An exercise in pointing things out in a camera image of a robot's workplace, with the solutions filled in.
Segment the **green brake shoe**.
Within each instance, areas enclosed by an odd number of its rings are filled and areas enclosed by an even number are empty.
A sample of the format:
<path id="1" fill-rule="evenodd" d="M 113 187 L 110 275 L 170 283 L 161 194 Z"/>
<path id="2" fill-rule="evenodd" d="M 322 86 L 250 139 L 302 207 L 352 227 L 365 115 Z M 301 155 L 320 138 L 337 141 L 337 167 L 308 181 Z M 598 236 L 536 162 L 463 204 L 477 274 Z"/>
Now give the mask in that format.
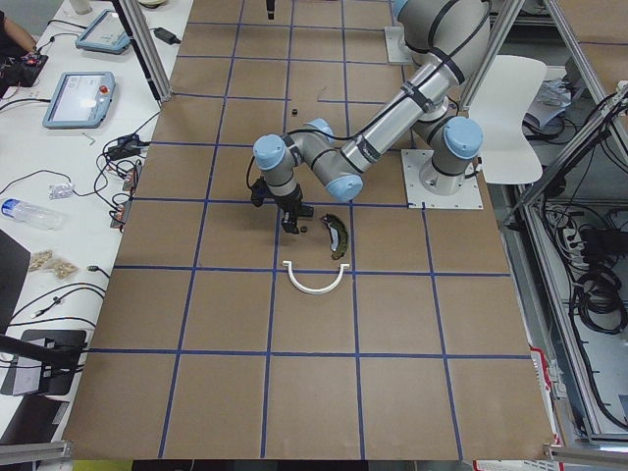
<path id="1" fill-rule="evenodd" d="M 321 222 L 329 232 L 332 259 L 342 259 L 349 246 L 348 230 L 344 222 L 338 216 L 331 213 L 323 215 Z"/>

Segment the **black power adapter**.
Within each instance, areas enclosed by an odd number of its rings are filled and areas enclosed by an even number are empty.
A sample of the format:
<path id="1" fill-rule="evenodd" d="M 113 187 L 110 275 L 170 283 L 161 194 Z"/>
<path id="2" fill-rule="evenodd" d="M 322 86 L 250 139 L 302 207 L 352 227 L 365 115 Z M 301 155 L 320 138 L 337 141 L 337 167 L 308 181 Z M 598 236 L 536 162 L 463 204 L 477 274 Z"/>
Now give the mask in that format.
<path id="1" fill-rule="evenodd" d="M 181 40 L 174 33 L 163 27 L 155 27 L 153 33 L 158 39 L 169 45 L 181 43 Z"/>

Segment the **far teach pendant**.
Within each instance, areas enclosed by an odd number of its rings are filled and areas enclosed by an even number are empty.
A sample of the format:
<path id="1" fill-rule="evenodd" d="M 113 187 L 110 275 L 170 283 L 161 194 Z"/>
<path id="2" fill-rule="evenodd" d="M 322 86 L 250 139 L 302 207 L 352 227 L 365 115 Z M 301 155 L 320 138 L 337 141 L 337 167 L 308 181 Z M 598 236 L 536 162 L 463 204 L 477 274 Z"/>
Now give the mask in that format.
<path id="1" fill-rule="evenodd" d="M 130 46 L 130 39 L 115 10 L 104 10 L 76 39 L 78 49 L 120 55 Z"/>

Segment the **teach pendant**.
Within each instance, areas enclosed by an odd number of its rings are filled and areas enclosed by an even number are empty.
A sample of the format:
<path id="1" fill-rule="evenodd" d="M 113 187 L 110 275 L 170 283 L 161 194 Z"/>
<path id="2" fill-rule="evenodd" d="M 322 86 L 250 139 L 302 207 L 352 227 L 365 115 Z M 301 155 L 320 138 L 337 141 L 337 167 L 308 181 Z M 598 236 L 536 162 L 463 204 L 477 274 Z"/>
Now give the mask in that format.
<path id="1" fill-rule="evenodd" d="M 120 55 L 130 46 L 130 39 L 115 10 L 104 10 L 76 39 L 78 49 Z"/>
<path id="2" fill-rule="evenodd" d="M 42 125 L 55 129 L 96 129 L 105 119 L 116 88 L 111 72 L 62 73 Z"/>

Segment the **near teach pendant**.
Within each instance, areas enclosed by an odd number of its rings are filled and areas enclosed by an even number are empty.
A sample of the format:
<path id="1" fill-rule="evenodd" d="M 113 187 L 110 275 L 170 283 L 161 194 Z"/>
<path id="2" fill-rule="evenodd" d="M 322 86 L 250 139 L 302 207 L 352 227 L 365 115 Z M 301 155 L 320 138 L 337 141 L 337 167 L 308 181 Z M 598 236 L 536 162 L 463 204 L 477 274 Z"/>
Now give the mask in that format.
<path id="1" fill-rule="evenodd" d="M 55 129 L 96 129 L 105 119 L 116 88 L 111 72 L 62 73 L 42 125 Z"/>

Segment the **clear plastic water bottle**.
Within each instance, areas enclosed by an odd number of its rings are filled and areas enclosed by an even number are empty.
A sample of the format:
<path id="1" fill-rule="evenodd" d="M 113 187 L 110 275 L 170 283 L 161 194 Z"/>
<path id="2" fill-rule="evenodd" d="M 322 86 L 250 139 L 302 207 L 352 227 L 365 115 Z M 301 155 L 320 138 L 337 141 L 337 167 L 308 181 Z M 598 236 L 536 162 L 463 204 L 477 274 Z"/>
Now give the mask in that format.
<path id="1" fill-rule="evenodd" d="M 1 202 L 1 214 L 14 222 L 48 231 L 58 230 L 66 222 L 66 216 L 62 213 L 16 198 L 7 198 Z"/>

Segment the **bag of wooden pieces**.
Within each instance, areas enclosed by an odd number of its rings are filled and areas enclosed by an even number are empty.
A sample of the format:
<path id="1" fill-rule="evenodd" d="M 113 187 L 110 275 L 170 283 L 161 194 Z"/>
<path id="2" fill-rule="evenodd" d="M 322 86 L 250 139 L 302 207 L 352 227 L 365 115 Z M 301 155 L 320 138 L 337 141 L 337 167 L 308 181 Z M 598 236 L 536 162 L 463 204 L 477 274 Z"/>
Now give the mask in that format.
<path id="1" fill-rule="evenodd" d="M 36 271 L 52 273 L 58 280 L 64 280 L 72 276 L 79 268 L 72 262 L 57 257 L 52 250 L 43 250 L 30 256 L 27 270 L 30 273 Z"/>

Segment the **white plastic chair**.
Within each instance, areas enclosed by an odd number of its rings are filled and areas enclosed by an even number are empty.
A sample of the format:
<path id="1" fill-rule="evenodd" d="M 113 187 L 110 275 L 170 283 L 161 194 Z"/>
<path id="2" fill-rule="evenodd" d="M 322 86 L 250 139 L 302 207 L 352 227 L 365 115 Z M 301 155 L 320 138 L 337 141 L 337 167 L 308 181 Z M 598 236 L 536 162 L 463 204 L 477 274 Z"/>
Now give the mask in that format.
<path id="1" fill-rule="evenodd" d="M 539 60 L 498 55 L 485 75 L 468 114 L 484 134 L 479 156 L 486 183 L 534 183 L 542 176 L 542 164 L 522 125 L 546 72 Z"/>

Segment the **white curved plastic bracket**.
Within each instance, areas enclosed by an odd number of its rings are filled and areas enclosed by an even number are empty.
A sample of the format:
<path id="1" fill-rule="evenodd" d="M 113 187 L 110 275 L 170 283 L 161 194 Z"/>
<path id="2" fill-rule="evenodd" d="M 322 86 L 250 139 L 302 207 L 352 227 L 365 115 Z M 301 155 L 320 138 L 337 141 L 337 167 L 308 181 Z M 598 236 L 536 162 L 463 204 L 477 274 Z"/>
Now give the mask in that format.
<path id="1" fill-rule="evenodd" d="M 302 274 L 296 273 L 291 260 L 284 260 L 282 266 L 286 269 L 288 280 L 298 291 L 308 295 L 324 295 L 334 291 L 344 280 L 351 266 L 348 263 L 341 263 L 335 272 L 330 274 Z"/>

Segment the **aluminium frame post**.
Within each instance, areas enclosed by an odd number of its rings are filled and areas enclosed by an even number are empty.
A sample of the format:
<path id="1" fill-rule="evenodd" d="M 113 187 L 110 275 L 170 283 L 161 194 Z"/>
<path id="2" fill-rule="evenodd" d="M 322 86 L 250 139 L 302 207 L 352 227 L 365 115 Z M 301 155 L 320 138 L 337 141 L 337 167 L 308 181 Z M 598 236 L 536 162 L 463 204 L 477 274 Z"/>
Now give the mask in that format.
<path id="1" fill-rule="evenodd" d="M 153 98 L 164 103 L 172 98 L 172 86 L 157 52 L 147 21 L 136 1 L 112 0 Z"/>

